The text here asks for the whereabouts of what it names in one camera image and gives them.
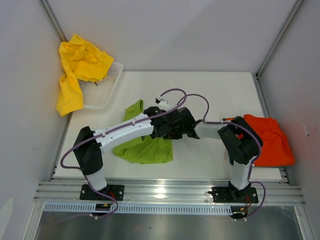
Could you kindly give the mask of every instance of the white table surface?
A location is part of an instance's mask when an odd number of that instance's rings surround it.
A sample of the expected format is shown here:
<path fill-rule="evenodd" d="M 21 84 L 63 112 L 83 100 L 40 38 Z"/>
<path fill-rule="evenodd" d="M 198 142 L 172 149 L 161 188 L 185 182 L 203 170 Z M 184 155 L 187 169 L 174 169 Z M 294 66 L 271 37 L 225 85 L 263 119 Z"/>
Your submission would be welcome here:
<path fill-rule="evenodd" d="M 70 149 L 85 126 L 92 130 L 104 129 L 122 121 L 125 108 L 137 100 L 144 100 L 144 108 L 155 106 L 155 97 L 171 88 L 184 89 L 188 94 L 197 93 L 210 102 L 208 121 L 252 114 L 262 117 L 262 109 L 251 73 L 248 72 L 123 72 L 109 106 L 104 110 L 82 109 L 73 113 L 63 144 L 61 156 Z M 165 99 L 174 106 L 182 97 L 170 92 Z M 185 103 L 196 120 L 203 117 L 206 103 L 191 96 Z M 103 155 L 106 178 L 126 179 L 177 179 L 177 180 L 227 180 L 232 166 L 224 158 L 225 147 L 218 139 L 173 140 L 173 161 L 160 164 L 130 163 L 112 152 Z M 73 153 L 64 163 L 79 166 Z M 82 177 L 79 170 L 63 169 L 59 164 L 56 177 Z M 278 168 L 256 167 L 252 180 L 279 181 Z"/>

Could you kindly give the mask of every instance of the white basket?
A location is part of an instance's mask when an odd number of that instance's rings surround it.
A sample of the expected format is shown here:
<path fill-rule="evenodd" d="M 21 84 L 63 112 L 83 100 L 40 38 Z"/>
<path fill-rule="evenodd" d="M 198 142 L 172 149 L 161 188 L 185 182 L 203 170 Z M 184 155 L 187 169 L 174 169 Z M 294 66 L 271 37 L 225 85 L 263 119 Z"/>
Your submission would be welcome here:
<path fill-rule="evenodd" d="M 104 109 L 114 93 L 124 65 L 113 62 L 106 78 L 98 83 L 79 80 L 83 94 L 83 107 L 86 109 Z"/>

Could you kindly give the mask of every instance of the metal floor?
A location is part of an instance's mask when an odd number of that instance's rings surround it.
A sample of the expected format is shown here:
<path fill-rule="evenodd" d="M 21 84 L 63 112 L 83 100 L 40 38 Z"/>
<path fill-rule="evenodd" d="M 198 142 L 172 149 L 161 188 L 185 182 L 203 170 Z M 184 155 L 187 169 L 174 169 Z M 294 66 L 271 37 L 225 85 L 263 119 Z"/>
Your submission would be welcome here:
<path fill-rule="evenodd" d="M 36 240 L 302 240 L 293 207 L 263 207 L 247 222 L 229 216 L 113 214 L 94 220 L 70 212 L 42 214 Z"/>

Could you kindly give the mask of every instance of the orange cloth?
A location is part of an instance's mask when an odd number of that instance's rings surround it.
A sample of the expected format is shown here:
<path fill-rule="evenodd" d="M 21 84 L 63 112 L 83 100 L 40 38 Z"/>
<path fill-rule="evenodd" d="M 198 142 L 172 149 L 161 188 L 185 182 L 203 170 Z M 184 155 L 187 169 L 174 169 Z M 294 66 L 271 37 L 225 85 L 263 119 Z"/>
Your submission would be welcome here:
<path fill-rule="evenodd" d="M 285 167 L 295 164 L 287 136 L 275 119 L 250 114 L 243 118 L 263 141 L 261 156 L 254 162 L 256 167 Z"/>

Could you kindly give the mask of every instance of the yellow cloth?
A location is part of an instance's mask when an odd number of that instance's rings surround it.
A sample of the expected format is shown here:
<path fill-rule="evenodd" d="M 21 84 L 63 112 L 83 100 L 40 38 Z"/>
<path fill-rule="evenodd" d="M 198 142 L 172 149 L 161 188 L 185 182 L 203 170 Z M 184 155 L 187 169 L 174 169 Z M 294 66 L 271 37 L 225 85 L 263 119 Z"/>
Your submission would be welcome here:
<path fill-rule="evenodd" d="M 61 92 L 56 110 L 63 117 L 84 107 L 78 80 L 97 82 L 104 79 L 114 58 L 76 34 L 69 42 L 60 44 L 59 53 L 65 74 L 59 80 Z"/>

